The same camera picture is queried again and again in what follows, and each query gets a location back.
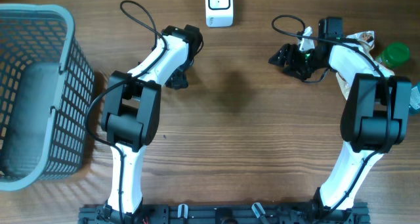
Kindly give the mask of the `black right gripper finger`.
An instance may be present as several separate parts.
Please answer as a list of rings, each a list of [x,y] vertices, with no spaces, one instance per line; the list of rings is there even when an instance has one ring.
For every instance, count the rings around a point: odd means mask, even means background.
[[[275,66],[285,66],[293,60],[294,45],[283,45],[272,57],[268,59],[268,63]]]
[[[306,81],[308,78],[310,78],[310,72],[307,72],[306,70],[284,68],[283,73],[293,78],[297,78],[301,81]]]

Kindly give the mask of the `dried mushroom snack bag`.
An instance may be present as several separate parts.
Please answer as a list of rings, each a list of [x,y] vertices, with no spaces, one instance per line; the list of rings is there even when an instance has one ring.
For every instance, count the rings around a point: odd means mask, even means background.
[[[372,60],[386,78],[394,75],[392,70],[376,62],[369,53],[375,47],[374,31],[358,32],[348,35],[347,38],[356,40],[356,43],[348,43],[348,45],[357,47],[359,51]],[[371,74],[379,77],[374,67],[361,54],[340,45],[335,45],[332,48],[329,65],[337,72],[337,82],[345,99],[348,99],[354,76],[357,73]]]

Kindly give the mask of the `green lid jar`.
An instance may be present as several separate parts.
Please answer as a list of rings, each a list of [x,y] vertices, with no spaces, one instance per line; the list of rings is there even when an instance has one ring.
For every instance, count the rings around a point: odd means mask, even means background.
[[[386,47],[375,60],[387,68],[394,69],[406,63],[410,59],[410,55],[407,45],[396,42]]]

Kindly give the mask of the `blue mouthwash bottle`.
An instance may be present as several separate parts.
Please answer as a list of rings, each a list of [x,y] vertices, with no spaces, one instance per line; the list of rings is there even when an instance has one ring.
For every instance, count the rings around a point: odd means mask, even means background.
[[[409,114],[416,115],[420,111],[420,83],[418,82],[414,87],[411,88],[410,102],[409,102]]]

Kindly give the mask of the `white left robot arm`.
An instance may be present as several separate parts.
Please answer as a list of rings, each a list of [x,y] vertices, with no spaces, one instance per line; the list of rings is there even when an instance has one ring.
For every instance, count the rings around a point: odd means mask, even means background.
[[[202,47],[198,27],[168,26],[144,61],[109,78],[100,124],[113,156],[112,189],[103,211],[106,221],[139,221],[144,155],[158,130],[161,90],[188,87],[185,72]]]

